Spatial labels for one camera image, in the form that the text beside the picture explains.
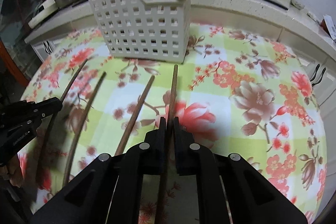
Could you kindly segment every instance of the white plastic basket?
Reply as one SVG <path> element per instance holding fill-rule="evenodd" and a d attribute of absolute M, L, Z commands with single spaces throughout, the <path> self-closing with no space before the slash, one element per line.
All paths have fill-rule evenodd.
<path fill-rule="evenodd" d="M 183 62 L 189 40 L 190 0 L 89 2 L 114 57 Z"/>

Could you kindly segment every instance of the table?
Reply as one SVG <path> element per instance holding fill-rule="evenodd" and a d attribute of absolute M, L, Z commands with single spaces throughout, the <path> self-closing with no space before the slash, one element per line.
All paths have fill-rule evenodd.
<path fill-rule="evenodd" d="M 103 71 L 107 76 L 79 138 L 71 178 L 100 153 L 114 155 L 151 75 L 155 81 L 126 150 L 142 142 L 161 116 L 167 117 L 173 64 L 115 59 L 97 28 L 69 34 L 41 65 L 22 99 L 60 97 L 86 58 L 36 178 L 48 119 L 19 152 L 33 212 L 62 187 L 73 131 Z M 178 67 L 176 115 L 195 141 L 214 153 L 239 153 L 312 222 L 325 185 L 326 138 L 310 81 L 291 48 L 241 30 L 192 24 L 186 58 Z M 154 222 L 158 182 L 158 177 L 144 177 L 139 223 Z M 167 223 L 198 223 L 195 177 L 178 177 L 169 170 L 165 203 Z"/>

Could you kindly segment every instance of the black handle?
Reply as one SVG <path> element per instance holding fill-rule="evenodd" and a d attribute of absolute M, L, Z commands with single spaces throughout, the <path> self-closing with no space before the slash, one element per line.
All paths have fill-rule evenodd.
<path fill-rule="evenodd" d="M 315 73 L 314 73 L 314 76 L 310 79 L 310 82 L 313 81 L 316 77 L 316 74 L 317 74 L 317 71 L 319 70 L 320 68 L 320 64 L 317 64 L 316 68 L 315 68 Z"/>
<path fill-rule="evenodd" d="M 322 78 L 323 78 L 323 75 L 324 75 L 324 73 L 326 72 L 326 70 L 327 70 L 327 68 L 324 68 L 324 69 L 323 69 L 320 80 L 319 80 L 317 83 L 313 83 L 311 86 L 315 86 L 315 85 L 321 83 Z"/>
<path fill-rule="evenodd" d="M 47 44 L 48 44 L 48 50 L 50 51 L 50 53 L 53 52 L 53 49 L 51 48 L 50 44 L 49 44 L 49 41 L 47 40 Z"/>

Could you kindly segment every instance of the chopstick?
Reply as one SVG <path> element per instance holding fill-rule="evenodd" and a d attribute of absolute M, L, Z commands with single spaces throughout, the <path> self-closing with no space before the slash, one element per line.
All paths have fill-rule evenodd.
<path fill-rule="evenodd" d="M 97 92 L 101 86 L 101 83 L 103 82 L 104 78 L 106 76 L 106 72 L 104 71 L 103 74 L 101 75 L 97 85 L 95 86 L 93 92 L 92 92 L 92 95 L 84 109 L 84 112 L 81 116 L 81 119 L 79 121 L 79 127 L 78 127 L 78 131 L 75 132 L 75 136 L 72 140 L 72 143 L 71 143 L 71 147 L 70 147 L 70 150 L 69 150 L 69 154 L 68 154 L 68 158 L 67 158 L 67 163 L 66 163 L 66 166 L 65 166 L 65 172 L 64 172 L 64 177 L 63 177 L 63 187 L 66 186 L 68 183 L 69 183 L 69 177 L 70 177 L 70 171 L 71 171 L 71 166 L 72 166 L 72 161 L 74 159 L 74 155 L 75 155 L 75 151 L 76 151 L 76 147 L 77 147 L 77 143 L 78 143 L 78 140 L 79 140 L 79 137 L 81 135 L 81 132 L 82 132 L 82 129 L 83 129 L 83 126 L 84 126 L 84 123 L 85 123 L 85 120 L 86 120 L 86 117 L 89 113 L 89 110 L 91 108 L 91 105 L 93 103 L 93 100 L 95 99 L 96 95 L 97 95 Z"/>
<path fill-rule="evenodd" d="M 84 67 L 84 65 L 86 64 L 86 62 L 88 61 L 88 59 L 85 59 L 84 62 L 79 66 L 78 70 L 75 72 L 75 74 L 72 76 L 69 84 L 67 85 L 65 91 L 63 92 L 61 98 L 60 98 L 60 101 L 63 103 L 64 100 L 65 100 L 65 97 L 67 96 L 72 84 L 74 83 L 74 81 L 76 80 L 78 74 L 81 72 L 82 68 Z M 48 127 L 47 127 L 47 130 L 44 134 L 44 139 L 43 139 L 43 143 L 42 143 L 42 146 L 41 146 L 41 150 L 40 150 L 40 156 L 38 158 L 38 161 L 37 161 L 37 168 L 36 168 L 36 174 L 38 174 L 38 171 L 40 170 L 41 168 L 41 165 L 42 165 L 42 162 L 43 162 L 43 156 L 44 156 L 44 150 L 47 146 L 47 143 L 48 143 L 48 139 L 49 139 L 49 136 L 50 136 L 50 132 L 53 128 L 53 125 L 54 125 L 54 122 L 56 120 L 56 116 L 57 116 L 58 113 L 55 113 L 53 114 L 53 116 L 51 117 L 50 119 L 50 122 L 48 124 Z"/>
<path fill-rule="evenodd" d="M 133 129 L 134 125 L 135 125 L 135 122 L 137 120 L 137 117 L 139 115 L 141 107 L 142 107 L 142 105 L 143 105 L 143 103 L 144 103 L 144 101 L 146 99 L 146 96 L 147 96 L 147 94 L 149 92 L 149 89 L 152 86 L 154 78 L 155 78 L 154 75 L 152 75 L 151 78 L 149 79 L 149 81 L 148 81 L 148 83 L 147 83 L 147 85 L 145 87 L 145 90 L 143 91 L 140 99 L 138 100 L 138 104 L 136 105 L 135 111 L 133 112 L 133 114 L 132 114 L 132 116 L 131 116 L 128 124 L 127 124 L 127 127 L 126 127 L 126 129 L 125 129 L 125 131 L 124 131 L 124 133 L 123 133 L 123 135 L 121 137 L 121 140 L 119 142 L 117 150 L 116 150 L 116 152 L 114 154 L 115 156 L 120 155 L 120 154 L 122 154 L 124 152 L 125 146 L 127 144 L 128 138 L 129 138 L 129 135 L 132 132 L 132 129 Z"/>
<path fill-rule="evenodd" d="M 168 178 L 168 159 L 169 159 L 169 148 L 173 135 L 173 121 L 175 116 L 175 98 L 176 98 L 176 87 L 177 87 L 177 69 L 178 66 L 174 65 L 173 71 L 173 79 L 171 83 L 170 90 L 170 100 L 169 100 L 169 109 L 168 109 L 168 117 L 167 117 L 167 129 L 165 134 L 165 143 L 164 143 L 164 167 L 163 173 L 160 176 L 159 183 L 159 192 L 157 194 L 157 206 L 156 206 L 156 214 L 155 214 L 155 224 L 161 223 L 163 210 L 164 210 L 164 197 L 167 188 L 167 178 Z"/>

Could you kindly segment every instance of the white countertop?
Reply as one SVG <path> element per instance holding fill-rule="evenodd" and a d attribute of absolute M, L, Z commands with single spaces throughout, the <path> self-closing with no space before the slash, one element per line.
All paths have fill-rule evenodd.
<path fill-rule="evenodd" d="M 221 9 L 283 27 L 310 41 L 336 61 L 336 45 L 330 36 L 306 15 L 306 10 L 300 11 L 294 7 L 290 7 L 288 11 L 285 11 L 264 0 L 192 0 L 192 8 L 193 7 Z M 85 2 L 74 8 L 68 7 L 33 30 L 25 38 L 25 42 L 36 43 L 40 36 L 50 32 L 56 27 L 90 15 L 93 15 L 93 13 L 89 2 Z"/>

